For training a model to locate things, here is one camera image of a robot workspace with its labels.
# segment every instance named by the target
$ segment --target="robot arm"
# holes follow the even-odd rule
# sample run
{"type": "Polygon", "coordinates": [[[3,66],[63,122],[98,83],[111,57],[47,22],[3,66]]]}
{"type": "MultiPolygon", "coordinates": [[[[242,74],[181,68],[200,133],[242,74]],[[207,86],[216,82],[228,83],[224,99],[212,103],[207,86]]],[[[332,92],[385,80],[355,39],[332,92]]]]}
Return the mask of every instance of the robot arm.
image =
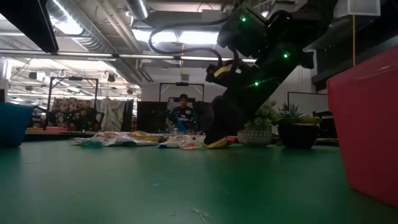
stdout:
{"type": "Polygon", "coordinates": [[[248,4],[242,3],[227,18],[218,21],[171,24],[151,33],[149,47],[158,53],[180,54],[207,50],[218,57],[218,64],[207,68],[206,81],[227,89],[213,100],[214,118],[206,132],[205,144],[214,145],[230,133],[242,129],[298,65],[313,68],[313,53],[303,52],[302,49],[327,31],[336,3],[337,0],[308,0],[298,11],[277,11],[269,20],[254,12],[248,4]],[[218,34],[217,43],[234,53],[233,60],[222,62],[217,51],[205,47],[168,52],[152,44],[152,37],[164,29],[210,26],[222,22],[225,23],[218,34]],[[255,58],[256,62],[251,66],[246,65],[239,59],[238,53],[255,58]]]}

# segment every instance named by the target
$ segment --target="yellow pole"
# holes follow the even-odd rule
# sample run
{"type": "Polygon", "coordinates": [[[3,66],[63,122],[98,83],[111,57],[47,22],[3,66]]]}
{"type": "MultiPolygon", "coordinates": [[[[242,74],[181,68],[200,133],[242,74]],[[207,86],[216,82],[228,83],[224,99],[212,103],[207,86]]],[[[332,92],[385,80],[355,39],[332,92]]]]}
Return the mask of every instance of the yellow pole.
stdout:
{"type": "Polygon", "coordinates": [[[356,30],[356,23],[355,23],[355,3],[356,0],[354,0],[354,9],[353,9],[353,66],[355,67],[356,65],[356,49],[355,49],[355,45],[356,45],[356,34],[355,34],[355,30],[356,30]]]}

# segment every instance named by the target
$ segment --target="snack wrapper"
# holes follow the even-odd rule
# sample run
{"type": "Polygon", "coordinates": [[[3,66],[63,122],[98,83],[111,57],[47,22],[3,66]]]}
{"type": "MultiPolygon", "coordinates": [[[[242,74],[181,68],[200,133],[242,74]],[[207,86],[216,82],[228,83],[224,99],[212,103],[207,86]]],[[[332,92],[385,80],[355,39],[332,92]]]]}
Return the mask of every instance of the snack wrapper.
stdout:
{"type": "Polygon", "coordinates": [[[75,138],[74,145],[86,147],[103,146],[156,146],[164,141],[165,137],[158,134],[148,134],[142,131],[134,133],[103,132],[91,138],[75,138]]]}
{"type": "Polygon", "coordinates": [[[165,142],[160,143],[157,147],[164,148],[181,148],[181,149],[202,149],[205,147],[204,136],[187,136],[175,135],[169,136],[165,142]]]}

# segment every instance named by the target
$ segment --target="black cable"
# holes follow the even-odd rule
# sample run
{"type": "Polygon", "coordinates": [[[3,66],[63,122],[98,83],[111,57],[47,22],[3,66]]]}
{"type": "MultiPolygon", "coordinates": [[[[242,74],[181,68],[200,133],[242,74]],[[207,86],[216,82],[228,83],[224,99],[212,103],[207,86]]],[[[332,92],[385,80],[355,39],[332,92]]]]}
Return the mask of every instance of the black cable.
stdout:
{"type": "Polygon", "coordinates": [[[198,51],[198,50],[209,51],[217,56],[218,66],[222,67],[223,66],[223,58],[221,57],[220,53],[218,53],[215,49],[212,49],[210,47],[191,47],[191,48],[182,49],[182,50],[161,50],[161,49],[157,49],[153,45],[152,38],[157,33],[161,32],[163,30],[166,30],[166,29],[171,29],[171,28],[181,27],[181,26],[212,26],[212,25],[223,23],[227,20],[228,20],[228,17],[225,17],[223,19],[219,19],[216,21],[210,21],[210,22],[178,22],[175,24],[169,24],[169,25],[157,28],[150,33],[149,40],[148,40],[149,48],[152,49],[154,52],[157,52],[160,54],[182,54],[182,53],[194,52],[194,51],[198,51]]]}
{"type": "Polygon", "coordinates": [[[236,51],[235,48],[232,48],[232,47],[228,47],[228,48],[229,48],[230,51],[232,51],[232,53],[234,53],[234,59],[233,59],[233,62],[232,62],[232,67],[229,70],[230,73],[234,73],[236,71],[236,69],[238,68],[238,65],[239,65],[239,54],[238,54],[238,52],[236,51]]]}

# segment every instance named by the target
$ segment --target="scratch on table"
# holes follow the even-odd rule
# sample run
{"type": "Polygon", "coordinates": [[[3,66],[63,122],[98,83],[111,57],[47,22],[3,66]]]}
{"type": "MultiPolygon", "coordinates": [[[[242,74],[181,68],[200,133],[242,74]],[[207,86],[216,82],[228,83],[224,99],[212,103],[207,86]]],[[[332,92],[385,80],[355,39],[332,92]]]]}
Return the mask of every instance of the scratch on table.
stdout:
{"type": "Polygon", "coordinates": [[[204,224],[207,224],[205,218],[211,218],[211,217],[209,216],[209,214],[203,213],[203,212],[199,211],[199,210],[198,210],[194,205],[192,205],[192,204],[191,204],[191,209],[192,209],[192,212],[195,212],[196,214],[199,215],[199,217],[200,217],[201,220],[204,222],[204,224]]]}
{"type": "Polygon", "coordinates": [[[156,183],[156,184],[152,185],[152,188],[157,188],[158,186],[160,186],[160,185],[162,185],[162,184],[166,184],[167,182],[168,182],[168,180],[165,180],[165,181],[163,181],[163,182],[156,183]]]}

